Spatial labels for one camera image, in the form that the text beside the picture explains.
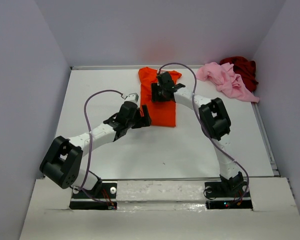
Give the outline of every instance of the pink towel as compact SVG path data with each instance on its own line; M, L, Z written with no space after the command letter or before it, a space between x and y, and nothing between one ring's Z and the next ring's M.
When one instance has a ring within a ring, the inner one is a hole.
M216 62L207 63L199 68L196 77L201 81L210 80L217 91L223 92L231 99L256 103L260 100L246 88L241 75L236 74L234 65L228 62L222 65Z

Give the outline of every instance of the orange shirt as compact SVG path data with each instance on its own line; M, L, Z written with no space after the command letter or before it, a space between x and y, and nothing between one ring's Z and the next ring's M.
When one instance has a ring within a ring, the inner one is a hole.
M182 76L177 71L169 71L174 83ZM176 126L176 103L174 101L152 102L151 84L157 83L157 70L143 67L138 72L141 82L140 106L147 105L151 125L163 127Z

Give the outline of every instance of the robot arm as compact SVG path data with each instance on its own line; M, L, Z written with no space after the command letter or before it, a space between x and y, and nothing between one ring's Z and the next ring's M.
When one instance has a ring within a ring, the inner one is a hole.
M153 102L174 101L193 110L194 93L191 90L183 84L175 84L168 72L158 75L157 79L158 83L151 84ZM220 98L209 99L195 94L194 106L212 141L223 151L232 155L229 136L231 121L223 101ZM223 191L237 191L244 184L239 167L215 146L214 149L220 167Z
M130 128L137 129L151 125L147 106L143 105L141 111L137 105L138 98L136 93L129 94L119 112L103 121L90 133L86 132L69 139L62 136L56 137L40 165L40 171L62 189L81 186L86 174L86 167L80 168L81 160L89 153L90 134L92 136L91 151L93 151L123 137ZM91 191L94 196L99 192L101 184L102 180L89 172L83 187Z

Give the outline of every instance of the red fabric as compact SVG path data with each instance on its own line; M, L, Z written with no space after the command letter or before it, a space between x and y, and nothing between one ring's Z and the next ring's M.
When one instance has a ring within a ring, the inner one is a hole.
M220 65L230 63L234 64L233 71L240 74L245 87L254 92L257 89L258 82L256 80L256 62L248 61L243 56L233 56L222 59Z
M182 76L177 71L169 71L174 83ZM141 68L138 72L141 82L140 106L148 107L151 125L163 127L176 126L176 103L173 101L152 102L151 84L157 83L157 70L149 67Z

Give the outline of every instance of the white platform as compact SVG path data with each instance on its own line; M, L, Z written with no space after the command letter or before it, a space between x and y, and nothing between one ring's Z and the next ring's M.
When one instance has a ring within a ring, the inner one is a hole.
M186 69L176 70L183 74L178 82L192 89L191 73ZM138 69L73 70L56 135L69 138L86 132L84 103L90 95L104 89L140 93ZM198 81L196 93L224 101L232 122L230 136L234 157L248 173L273 176L252 105L227 98L210 82ZM91 126L98 126L118 112L122 103L122 98L115 93L94 97L87 108ZM103 179L218 177L215 150L200 131L194 112L178 105L176 124L175 128L151 126L129 130L123 138L92 153L91 170ZM86 166L87 157L82 164Z
M71 210L69 188L39 179L20 240L300 240L300 216L285 178L251 179L253 211L207 210L203 186L119 181L118 210Z

